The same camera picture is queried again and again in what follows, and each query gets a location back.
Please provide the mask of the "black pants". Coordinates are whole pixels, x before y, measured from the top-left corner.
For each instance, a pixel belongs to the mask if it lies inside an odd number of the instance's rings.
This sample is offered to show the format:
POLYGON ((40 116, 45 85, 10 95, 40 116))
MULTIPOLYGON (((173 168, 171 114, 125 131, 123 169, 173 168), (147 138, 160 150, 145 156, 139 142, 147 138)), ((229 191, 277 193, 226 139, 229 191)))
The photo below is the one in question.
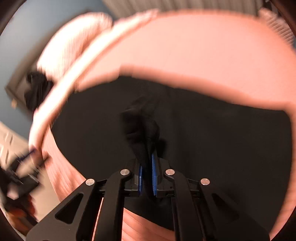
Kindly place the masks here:
POLYGON ((59 150, 85 178, 106 179, 135 157, 121 117, 129 108, 159 126, 160 158, 187 178, 208 178, 271 231, 292 165, 284 111, 121 76, 71 94, 52 125, 59 150))

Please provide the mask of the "light pink folded blanket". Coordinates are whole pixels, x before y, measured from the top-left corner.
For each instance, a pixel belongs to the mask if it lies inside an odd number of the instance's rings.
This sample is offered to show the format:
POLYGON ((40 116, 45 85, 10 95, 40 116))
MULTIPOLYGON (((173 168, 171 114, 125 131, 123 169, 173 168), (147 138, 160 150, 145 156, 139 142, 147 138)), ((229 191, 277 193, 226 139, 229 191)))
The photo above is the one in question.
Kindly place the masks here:
POLYGON ((102 82, 104 76, 111 76, 111 69, 99 71, 99 79, 88 77, 99 58, 128 34, 145 26, 159 15, 158 9, 136 13, 127 18, 112 21, 112 26, 96 36, 80 57, 76 59, 64 76, 54 82, 53 88, 41 105, 35 110, 29 134, 29 148, 40 150, 50 124, 61 112, 70 94, 90 88, 102 82))

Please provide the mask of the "black garment beside bed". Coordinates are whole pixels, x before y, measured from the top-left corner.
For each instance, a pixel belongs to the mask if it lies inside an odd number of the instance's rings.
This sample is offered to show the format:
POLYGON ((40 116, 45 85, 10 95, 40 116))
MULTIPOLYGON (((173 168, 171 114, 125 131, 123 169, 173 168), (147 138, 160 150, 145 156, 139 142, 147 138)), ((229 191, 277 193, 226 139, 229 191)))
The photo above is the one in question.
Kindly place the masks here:
POLYGON ((26 107, 29 111, 34 112, 45 100, 54 86, 54 82, 48 80, 46 75, 39 71, 29 72, 26 81, 30 86, 24 93, 26 107))

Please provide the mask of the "salmon quilted bedspread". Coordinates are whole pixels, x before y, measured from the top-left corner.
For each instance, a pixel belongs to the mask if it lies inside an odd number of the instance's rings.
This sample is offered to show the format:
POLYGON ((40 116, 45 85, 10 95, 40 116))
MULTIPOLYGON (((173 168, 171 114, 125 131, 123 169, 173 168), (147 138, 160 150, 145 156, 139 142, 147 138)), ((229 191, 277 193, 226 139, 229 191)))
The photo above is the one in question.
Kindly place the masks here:
POLYGON ((251 16, 159 13, 113 45, 88 77, 98 80, 99 71, 108 69, 113 75, 97 85, 125 76, 284 111, 292 124, 292 165, 276 221, 267 231, 208 178, 193 180, 171 166, 164 173, 170 195, 155 196, 152 154, 159 126, 129 108, 121 117, 133 159, 142 166, 140 196, 125 193, 131 174, 126 164, 102 180, 79 173, 54 140, 58 115, 40 150, 51 158, 46 169, 62 202, 30 232, 31 240, 278 240, 285 233, 295 211, 295 52, 287 43, 251 16))

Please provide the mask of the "pink lace pillow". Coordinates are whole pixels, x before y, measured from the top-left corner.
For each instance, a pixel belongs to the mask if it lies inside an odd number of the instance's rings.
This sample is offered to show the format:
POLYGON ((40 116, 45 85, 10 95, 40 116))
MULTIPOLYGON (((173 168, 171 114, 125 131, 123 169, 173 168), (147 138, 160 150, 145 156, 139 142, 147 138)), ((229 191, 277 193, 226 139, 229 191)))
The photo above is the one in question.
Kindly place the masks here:
POLYGON ((75 17, 48 42, 37 61, 37 70, 57 82, 91 41, 111 26, 112 18, 106 13, 89 12, 75 17))

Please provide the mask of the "grey pleated curtain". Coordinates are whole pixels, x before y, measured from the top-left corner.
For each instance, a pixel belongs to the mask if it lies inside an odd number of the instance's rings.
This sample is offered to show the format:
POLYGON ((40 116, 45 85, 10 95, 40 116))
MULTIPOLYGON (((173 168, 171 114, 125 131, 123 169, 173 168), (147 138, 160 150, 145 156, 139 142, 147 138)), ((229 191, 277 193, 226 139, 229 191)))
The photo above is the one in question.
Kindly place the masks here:
POLYGON ((263 7, 263 1, 256 0, 104 0, 103 3, 117 18, 150 9, 158 9, 162 12, 181 9, 214 9, 256 16, 263 7))

